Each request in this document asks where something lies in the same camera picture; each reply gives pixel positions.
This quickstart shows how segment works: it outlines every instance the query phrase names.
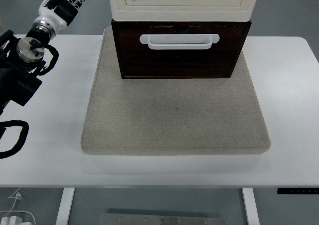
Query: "robotic hand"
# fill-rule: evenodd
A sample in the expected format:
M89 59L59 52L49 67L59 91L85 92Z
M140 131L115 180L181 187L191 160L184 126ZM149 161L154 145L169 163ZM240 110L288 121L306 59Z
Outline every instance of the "robotic hand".
M11 30L0 36L0 115L10 100L24 106L37 91L42 83L37 76L48 73L59 57L48 43L73 21L84 1L44 0L26 37L18 39ZM53 56L48 67L43 60L45 48ZM0 152L0 159L16 154L26 140L28 123L19 120L0 122L0 138L11 126L22 127L20 137L12 149Z

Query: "gray felt pad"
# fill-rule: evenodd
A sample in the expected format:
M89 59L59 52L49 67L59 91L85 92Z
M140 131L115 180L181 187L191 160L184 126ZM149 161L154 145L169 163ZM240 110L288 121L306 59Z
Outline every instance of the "gray felt pad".
M230 79L122 79L106 28L82 132L84 153L260 154L270 144L243 54Z

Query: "drawer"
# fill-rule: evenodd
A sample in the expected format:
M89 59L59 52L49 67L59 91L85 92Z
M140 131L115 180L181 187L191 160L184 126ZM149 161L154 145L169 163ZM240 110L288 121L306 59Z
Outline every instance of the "drawer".
M141 44L143 34L217 34L220 39L209 50L236 50L245 26L195 26L187 23L175 26L119 27L118 35L123 51L149 50Z
M122 78L229 78L251 22L112 21ZM206 49L153 49L142 35L218 35Z

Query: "drawer front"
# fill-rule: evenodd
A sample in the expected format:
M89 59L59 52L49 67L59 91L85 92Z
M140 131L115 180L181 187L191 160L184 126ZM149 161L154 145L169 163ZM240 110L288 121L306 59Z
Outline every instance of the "drawer front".
M217 34L220 39L209 50L236 50L244 32L244 26L167 26L167 27L134 27L118 28L123 51L148 51L147 44L140 42L143 34L177 34L176 31L187 30L183 34Z
M199 76L225 78L236 51L153 50L122 54L125 76Z
M113 34L122 78L228 78L249 22L117 22ZM143 34L218 34L209 49L150 49Z

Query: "white plastic handle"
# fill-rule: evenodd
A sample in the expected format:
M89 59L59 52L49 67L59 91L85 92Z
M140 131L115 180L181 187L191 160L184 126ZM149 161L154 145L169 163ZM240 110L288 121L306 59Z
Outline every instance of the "white plastic handle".
M140 42L150 49L209 49L218 34L142 34Z

